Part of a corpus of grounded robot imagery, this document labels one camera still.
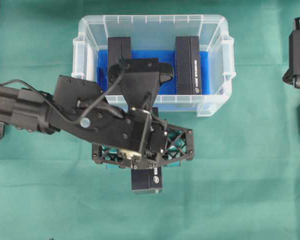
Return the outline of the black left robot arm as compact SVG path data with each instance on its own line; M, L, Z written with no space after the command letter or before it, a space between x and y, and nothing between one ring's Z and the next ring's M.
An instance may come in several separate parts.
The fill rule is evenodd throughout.
M95 82L63 75L52 95L0 83L0 123L48 135L68 132L92 144L97 164L147 170L194 158L193 131L160 119L150 94L127 110L103 94Z

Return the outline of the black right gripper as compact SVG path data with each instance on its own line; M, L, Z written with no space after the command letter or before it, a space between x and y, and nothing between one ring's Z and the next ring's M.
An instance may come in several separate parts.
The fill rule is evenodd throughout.
M294 19L294 29L288 40L289 66L282 80L300 89L300 17Z

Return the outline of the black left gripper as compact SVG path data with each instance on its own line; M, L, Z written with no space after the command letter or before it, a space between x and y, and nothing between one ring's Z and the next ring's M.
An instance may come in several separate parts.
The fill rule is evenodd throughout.
M48 134L65 131L91 144L91 159L106 169L125 165L180 166L195 156L194 131L151 111L111 105L94 82L61 75L46 114Z

